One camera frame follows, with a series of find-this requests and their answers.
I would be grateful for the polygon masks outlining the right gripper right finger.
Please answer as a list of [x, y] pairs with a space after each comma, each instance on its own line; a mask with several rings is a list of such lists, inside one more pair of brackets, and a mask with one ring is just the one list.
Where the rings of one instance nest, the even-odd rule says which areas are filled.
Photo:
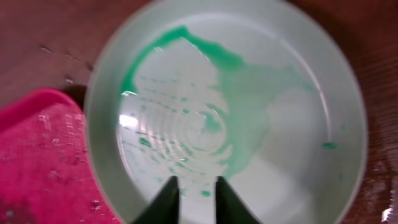
[[215, 184], [216, 224], [259, 224], [224, 177]]

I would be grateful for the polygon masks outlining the white plate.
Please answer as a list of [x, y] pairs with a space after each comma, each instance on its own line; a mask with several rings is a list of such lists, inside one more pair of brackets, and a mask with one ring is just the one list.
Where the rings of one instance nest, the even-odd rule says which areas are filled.
[[366, 165], [358, 83], [285, 1], [156, 1], [115, 33], [85, 98], [97, 179], [124, 223], [171, 176], [180, 223], [214, 223], [224, 177], [261, 223], [339, 223]]

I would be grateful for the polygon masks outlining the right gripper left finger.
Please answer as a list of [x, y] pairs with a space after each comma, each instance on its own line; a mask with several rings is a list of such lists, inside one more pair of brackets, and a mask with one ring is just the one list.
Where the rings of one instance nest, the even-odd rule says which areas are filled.
[[178, 224], [179, 209], [178, 177], [171, 176], [155, 199], [131, 224]]

